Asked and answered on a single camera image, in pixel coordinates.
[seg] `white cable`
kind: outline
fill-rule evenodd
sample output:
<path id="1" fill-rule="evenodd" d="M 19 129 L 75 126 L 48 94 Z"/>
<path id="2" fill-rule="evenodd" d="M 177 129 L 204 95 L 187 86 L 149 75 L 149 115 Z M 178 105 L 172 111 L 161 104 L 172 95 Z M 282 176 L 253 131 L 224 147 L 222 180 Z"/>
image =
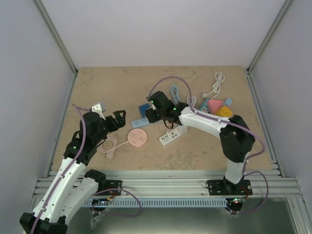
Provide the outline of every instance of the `white cable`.
<path id="1" fill-rule="evenodd" d="M 123 145 L 123 144 L 126 144 L 126 143 L 129 142 L 129 141 L 125 141 L 124 143 L 121 143 L 121 144 L 117 145 L 117 139 L 116 139 L 116 137 L 114 137 L 113 135 L 107 135 L 107 138 L 106 138 L 105 141 L 107 141 L 107 140 L 112 141 L 113 144 L 114 144 L 114 146 L 113 146 L 111 149 L 109 149 L 109 150 L 105 150 L 105 149 L 102 147 L 103 144 L 101 144 L 101 145 L 98 147 L 98 149 L 99 149 L 102 153 L 106 154 L 106 157 L 109 158 L 109 159 L 112 159 L 112 158 L 113 158 L 113 152 L 114 152 L 115 149 L 117 149 L 120 145 Z"/>
<path id="2" fill-rule="evenodd" d="M 170 93 L 171 93 L 172 99 L 174 100 L 174 105 L 176 105 L 180 101 L 179 89 L 177 88 L 176 85 L 173 84 L 170 86 Z"/>
<path id="3" fill-rule="evenodd" d="M 216 72 L 214 74 L 214 78 L 216 80 L 216 82 L 213 85 L 213 89 L 211 92 L 209 93 L 203 93 L 202 97 L 206 98 L 209 94 L 216 94 L 214 95 L 211 99 L 214 99 L 216 96 L 218 96 L 218 94 L 221 91 L 221 84 L 223 83 L 223 81 L 225 80 L 225 76 L 222 74 L 222 72 Z"/>
<path id="4" fill-rule="evenodd" d="M 187 102 L 187 104 L 188 104 L 189 106 L 195 107 L 195 104 L 196 104 L 196 102 L 197 102 L 197 98 L 196 98 L 195 96 L 192 96 L 192 100 L 191 100 L 191 99 L 190 99 L 190 96 L 188 96 L 186 102 Z"/>

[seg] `toy block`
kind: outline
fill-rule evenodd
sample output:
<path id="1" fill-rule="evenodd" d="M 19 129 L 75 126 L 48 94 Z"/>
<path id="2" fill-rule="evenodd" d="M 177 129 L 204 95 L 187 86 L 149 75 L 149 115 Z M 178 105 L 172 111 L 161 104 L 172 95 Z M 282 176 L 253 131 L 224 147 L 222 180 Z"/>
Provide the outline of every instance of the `toy block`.
<path id="1" fill-rule="evenodd" d="M 207 101 L 207 106 L 211 114 L 215 114 L 215 112 L 221 108 L 223 105 L 223 101 L 210 99 Z"/>
<path id="2" fill-rule="evenodd" d="M 226 106 L 222 106 L 214 113 L 214 115 L 221 117 L 231 117 L 232 111 Z"/>
<path id="3" fill-rule="evenodd" d="M 209 98 L 206 98 L 206 100 L 203 102 L 203 104 L 199 108 L 200 111 L 205 112 L 205 113 L 209 113 L 209 108 L 207 106 L 207 101 L 209 101 Z"/>
<path id="4" fill-rule="evenodd" d="M 223 106 L 230 106 L 232 104 L 232 99 L 228 98 L 223 102 Z"/>

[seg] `pink triangular block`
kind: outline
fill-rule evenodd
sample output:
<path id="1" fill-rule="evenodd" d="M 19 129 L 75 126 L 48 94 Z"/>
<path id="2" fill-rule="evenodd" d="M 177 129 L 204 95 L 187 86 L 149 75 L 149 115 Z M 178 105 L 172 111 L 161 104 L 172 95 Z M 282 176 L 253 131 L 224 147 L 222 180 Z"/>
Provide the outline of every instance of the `pink triangular block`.
<path id="1" fill-rule="evenodd" d="M 214 99 L 210 99 L 207 101 L 207 106 L 209 109 L 210 114 L 215 114 L 215 112 L 221 108 L 223 105 L 223 101 L 220 100 L 214 100 Z"/>

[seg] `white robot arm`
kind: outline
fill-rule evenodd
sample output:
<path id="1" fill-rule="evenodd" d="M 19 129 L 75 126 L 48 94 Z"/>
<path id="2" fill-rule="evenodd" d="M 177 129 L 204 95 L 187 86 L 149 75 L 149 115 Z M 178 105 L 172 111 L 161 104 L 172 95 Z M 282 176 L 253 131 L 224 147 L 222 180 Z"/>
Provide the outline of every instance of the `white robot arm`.
<path id="1" fill-rule="evenodd" d="M 186 103 L 178 102 L 174 105 L 162 91 L 155 92 L 147 100 L 152 103 L 152 108 L 146 110 L 145 113 L 150 123 L 163 120 L 166 126 L 166 122 L 169 122 L 172 127 L 174 123 L 191 126 L 210 133 L 221 140 L 223 153 L 228 159 L 227 171 L 222 184 L 220 181 L 216 181 L 216 183 L 210 181 L 210 195 L 213 195 L 216 190 L 218 195 L 240 194 L 240 187 L 243 183 L 244 186 L 247 184 L 248 187 L 249 181 L 243 179 L 243 172 L 246 156 L 252 149 L 255 138 L 242 129 L 227 124 L 227 122 L 232 122 L 248 129 L 240 116 L 235 115 L 232 118 L 226 118 L 199 110 L 193 112 Z"/>
<path id="2" fill-rule="evenodd" d="M 74 133 L 72 141 L 67 145 L 61 167 L 47 193 L 32 213 L 23 213 L 19 220 L 27 234 L 65 234 L 67 225 L 81 205 L 96 192 L 107 188 L 106 175 L 89 170 L 71 193 L 74 183 L 97 152 L 98 145 L 103 143 L 108 133 L 125 125 L 125 111 L 114 112 L 115 118 L 104 117 L 102 112 L 101 104 L 98 103 L 83 115 L 86 130 L 84 145 L 80 122 L 80 130 Z"/>

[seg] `yellow block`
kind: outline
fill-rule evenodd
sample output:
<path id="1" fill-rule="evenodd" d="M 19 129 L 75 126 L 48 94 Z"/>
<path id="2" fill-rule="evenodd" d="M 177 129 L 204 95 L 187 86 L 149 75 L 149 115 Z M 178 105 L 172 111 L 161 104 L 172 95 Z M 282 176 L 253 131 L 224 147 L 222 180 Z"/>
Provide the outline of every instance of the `yellow block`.
<path id="1" fill-rule="evenodd" d="M 221 117 L 231 117 L 232 111 L 226 106 L 222 106 L 215 112 L 215 115 Z"/>

